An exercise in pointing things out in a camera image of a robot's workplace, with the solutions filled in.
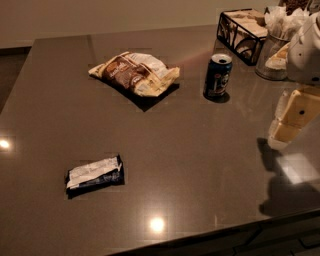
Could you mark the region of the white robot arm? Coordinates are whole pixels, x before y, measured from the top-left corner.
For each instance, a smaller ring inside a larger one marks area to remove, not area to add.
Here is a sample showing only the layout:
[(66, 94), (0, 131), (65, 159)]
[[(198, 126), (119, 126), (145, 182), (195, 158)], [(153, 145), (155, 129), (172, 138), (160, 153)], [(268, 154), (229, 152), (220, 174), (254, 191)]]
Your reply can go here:
[(320, 114), (320, 12), (307, 18), (291, 41), (282, 47), (286, 54), (287, 77), (300, 88), (284, 90), (271, 122), (268, 145), (284, 149), (300, 131)]

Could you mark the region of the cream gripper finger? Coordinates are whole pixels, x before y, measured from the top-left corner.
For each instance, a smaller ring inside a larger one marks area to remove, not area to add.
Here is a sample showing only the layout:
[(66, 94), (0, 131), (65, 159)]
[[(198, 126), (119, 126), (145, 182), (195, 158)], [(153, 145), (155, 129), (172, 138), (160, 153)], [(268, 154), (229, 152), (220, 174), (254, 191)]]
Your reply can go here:
[(278, 101), (278, 104), (277, 104), (277, 107), (275, 110), (275, 119), (276, 120), (281, 119), (283, 113), (285, 112), (287, 104), (289, 102), (289, 99), (290, 99), (290, 92), (287, 89), (285, 89), (279, 98), (279, 101)]
[(320, 89), (299, 88), (290, 93), (290, 99), (280, 120), (271, 122), (268, 145), (273, 150), (282, 150), (300, 131), (320, 114)]

